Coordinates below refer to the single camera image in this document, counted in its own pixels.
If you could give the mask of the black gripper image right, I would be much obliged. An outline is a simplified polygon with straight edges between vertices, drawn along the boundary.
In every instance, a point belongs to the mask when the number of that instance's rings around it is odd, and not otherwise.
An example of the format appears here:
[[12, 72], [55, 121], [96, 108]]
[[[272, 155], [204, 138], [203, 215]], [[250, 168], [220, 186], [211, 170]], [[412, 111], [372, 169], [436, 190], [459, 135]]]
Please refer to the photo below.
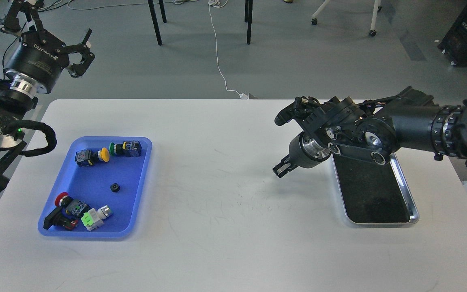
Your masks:
[[330, 156], [331, 151], [328, 148], [323, 148], [315, 139], [301, 132], [290, 142], [289, 155], [274, 166], [274, 173], [282, 178], [297, 167], [313, 168]]

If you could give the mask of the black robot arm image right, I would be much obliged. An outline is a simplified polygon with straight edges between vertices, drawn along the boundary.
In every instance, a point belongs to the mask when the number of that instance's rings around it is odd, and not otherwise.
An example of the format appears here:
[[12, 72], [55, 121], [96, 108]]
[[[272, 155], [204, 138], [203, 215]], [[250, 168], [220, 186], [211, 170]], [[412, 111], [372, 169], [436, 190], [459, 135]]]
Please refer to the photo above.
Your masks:
[[433, 96], [408, 86], [395, 96], [355, 103], [347, 97], [319, 102], [296, 97], [274, 120], [295, 120], [302, 128], [289, 153], [274, 168], [280, 178], [297, 167], [312, 168], [330, 155], [387, 165], [400, 148], [464, 159], [467, 167], [467, 99], [462, 105], [433, 102]]

